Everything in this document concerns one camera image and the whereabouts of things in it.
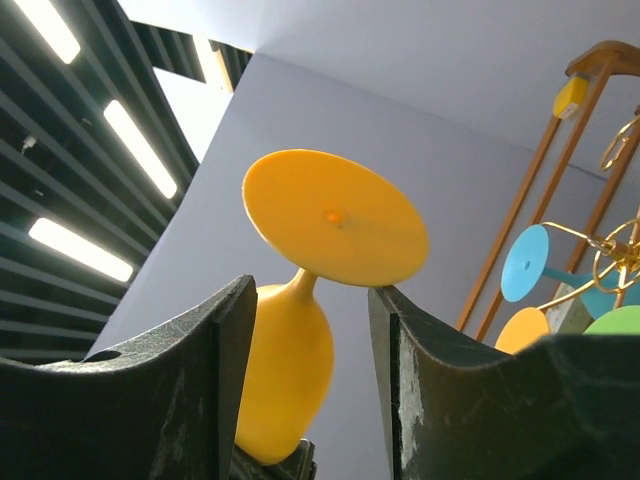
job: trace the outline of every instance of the orange dot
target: orange dot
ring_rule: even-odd
[[[342,218],[342,215],[339,212],[332,210],[329,213],[327,213],[327,221],[329,223],[332,223],[333,225],[342,225],[343,220],[344,219]]]

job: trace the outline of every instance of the fluorescent light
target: fluorescent light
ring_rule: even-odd
[[[133,274],[133,268],[125,261],[47,218],[39,218],[29,236],[121,282]]]
[[[176,182],[120,102],[112,100],[104,116],[158,190],[167,198],[173,197],[178,190]]]
[[[14,0],[60,59],[69,64],[80,52],[80,44],[49,0]]]
[[[211,49],[209,40],[204,37],[193,37],[193,44],[196,47],[196,54],[204,73],[204,79],[207,85],[219,90],[226,91],[226,82],[224,74],[220,69],[220,62],[216,53]]]

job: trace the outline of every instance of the gray wall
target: gray wall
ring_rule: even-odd
[[[256,55],[184,203],[94,351],[179,314],[239,274],[254,275],[258,285],[294,274],[295,267],[254,231],[241,199],[247,168],[287,148],[346,156],[406,192],[430,229],[431,255],[401,288],[449,323],[455,323],[531,157],[527,150]],[[569,175],[578,191],[592,189],[591,177]],[[308,434],[318,446],[318,479],[388,479],[366,291],[320,281],[317,297],[336,346],[329,398]]]

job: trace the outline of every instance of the blue disc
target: blue disc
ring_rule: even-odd
[[[544,273],[549,258],[549,234],[532,225],[514,242],[502,268],[500,288],[509,302],[522,300]]]

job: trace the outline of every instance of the orange disc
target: orange disc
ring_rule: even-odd
[[[544,313],[534,307],[523,308],[504,326],[496,341],[496,348],[514,354],[549,333],[549,322]]]
[[[267,155],[247,172],[243,199],[269,245],[335,282],[399,283],[427,258],[427,229],[407,197],[380,175],[336,155]]]

